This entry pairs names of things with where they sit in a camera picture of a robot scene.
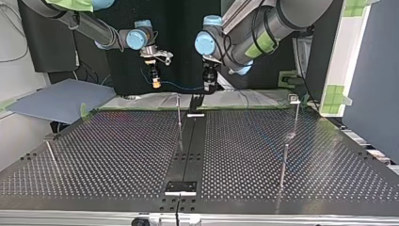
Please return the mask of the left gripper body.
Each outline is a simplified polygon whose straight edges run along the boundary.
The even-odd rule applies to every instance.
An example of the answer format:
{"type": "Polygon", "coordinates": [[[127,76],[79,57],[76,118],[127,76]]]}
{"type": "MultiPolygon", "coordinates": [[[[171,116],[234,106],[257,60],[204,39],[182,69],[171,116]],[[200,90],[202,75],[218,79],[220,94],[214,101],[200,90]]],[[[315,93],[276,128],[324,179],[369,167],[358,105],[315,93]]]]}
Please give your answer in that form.
{"type": "Polygon", "coordinates": [[[204,64],[202,74],[204,90],[213,93],[216,91],[217,64],[204,64]]]}

